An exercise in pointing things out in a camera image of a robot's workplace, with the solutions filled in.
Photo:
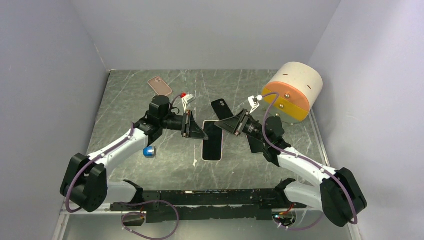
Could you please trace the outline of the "black phone case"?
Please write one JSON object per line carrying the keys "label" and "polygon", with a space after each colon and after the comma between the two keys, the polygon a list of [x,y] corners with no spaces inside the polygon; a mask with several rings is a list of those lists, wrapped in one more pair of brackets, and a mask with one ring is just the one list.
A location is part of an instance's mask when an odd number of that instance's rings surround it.
{"label": "black phone case", "polygon": [[234,117],[230,107],[223,98],[212,101],[211,107],[220,121]]}

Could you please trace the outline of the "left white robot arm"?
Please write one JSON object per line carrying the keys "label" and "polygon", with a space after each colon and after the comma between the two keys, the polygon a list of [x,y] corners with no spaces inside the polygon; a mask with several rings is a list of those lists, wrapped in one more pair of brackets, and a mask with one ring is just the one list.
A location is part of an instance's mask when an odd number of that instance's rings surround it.
{"label": "left white robot arm", "polygon": [[91,213],[107,202],[125,205],[130,210],[139,209],[146,200],[143,188],[130,180],[109,182],[108,175],[135,153],[152,149],[164,130],[178,131],[188,139],[208,140],[193,111],[187,108],[195,96],[182,93],[178,98],[183,114],[173,112],[173,100],[156,95],[145,115],[132,123],[123,136],[98,151],[88,155],[77,153],[70,159],[59,190],[65,198],[67,212]]}

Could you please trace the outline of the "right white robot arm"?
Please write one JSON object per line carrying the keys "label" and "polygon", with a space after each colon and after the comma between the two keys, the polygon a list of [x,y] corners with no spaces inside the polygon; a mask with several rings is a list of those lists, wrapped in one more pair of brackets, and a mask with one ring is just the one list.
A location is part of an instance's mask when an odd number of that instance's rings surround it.
{"label": "right white robot arm", "polygon": [[354,176],[347,168],[335,169],[320,164],[284,140],[279,117],[268,117],[264,123],[255,120],[247,110],[219,120],[218,128],[239,136],[246,134],[261,148],[264,158],[277,167],[285,168],[306,180],[282,180],[275,188],[275,202],[282,208],[299,203],[321,211],[334,225],[356,224],[358,214],[367,208],[367,200]]}

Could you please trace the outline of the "pink phone case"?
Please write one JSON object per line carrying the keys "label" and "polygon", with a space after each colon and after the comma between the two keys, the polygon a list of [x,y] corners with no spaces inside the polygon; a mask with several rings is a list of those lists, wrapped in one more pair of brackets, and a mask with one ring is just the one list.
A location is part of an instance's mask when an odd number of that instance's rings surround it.
{"label": "pink phone case", "polygon": [[170,86],[160,76],[151,78],[147,84],[153,89],[156,96],[170,96],[173,93]]}

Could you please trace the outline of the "blue grey small cylinder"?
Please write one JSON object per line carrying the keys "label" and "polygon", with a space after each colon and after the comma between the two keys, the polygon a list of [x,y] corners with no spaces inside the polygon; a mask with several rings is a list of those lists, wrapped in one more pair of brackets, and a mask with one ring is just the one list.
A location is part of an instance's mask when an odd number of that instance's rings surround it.
{"label": "blue grey small cylinder", "polygon": [[157,154],[155,146],[147,146],[142,150],[143,156],[145,158],[154,158]]}

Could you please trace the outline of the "round drawer cabinet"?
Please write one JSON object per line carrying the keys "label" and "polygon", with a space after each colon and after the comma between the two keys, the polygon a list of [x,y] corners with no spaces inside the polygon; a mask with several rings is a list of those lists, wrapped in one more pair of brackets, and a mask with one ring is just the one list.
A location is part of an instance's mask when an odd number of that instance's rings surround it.
{"label": "round drawer cabinet", "polygon": [[261,95],[278,93],[270,114],[285,123],[297,124],[306,119],[322,89],[323,79],[315,69],[301,62],[288,62],[263,87]]}

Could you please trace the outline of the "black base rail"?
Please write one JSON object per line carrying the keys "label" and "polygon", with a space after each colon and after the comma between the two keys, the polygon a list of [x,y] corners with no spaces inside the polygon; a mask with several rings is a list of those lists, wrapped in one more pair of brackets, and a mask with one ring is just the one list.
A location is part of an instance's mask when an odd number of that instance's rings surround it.
{"label": "black base rail", "polygon": [[274,188],[144,191],[131,203],[115,202],[112,212],[143,212],[147,223],[189,220],[256,219],[270,221],[280,212],[304,208]]}

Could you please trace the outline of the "aluminium frame rail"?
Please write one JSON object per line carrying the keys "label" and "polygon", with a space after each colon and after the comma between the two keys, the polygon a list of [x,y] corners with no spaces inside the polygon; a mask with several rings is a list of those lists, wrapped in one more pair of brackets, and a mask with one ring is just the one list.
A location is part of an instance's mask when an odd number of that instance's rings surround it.
{"label": "aluminium frame rail", "polygon": [[60,213],[61,214],[70,214],[70,215],[112,215],[115,214],[116,212],[112,212],[110,210],[110,204],[102,204],[99,208],[97,208],[96,210],[92,211],[92,212],[88,212],[84,209],[80,209],[76,212],[69,212],[66,208],[66,204],[64,203]]}

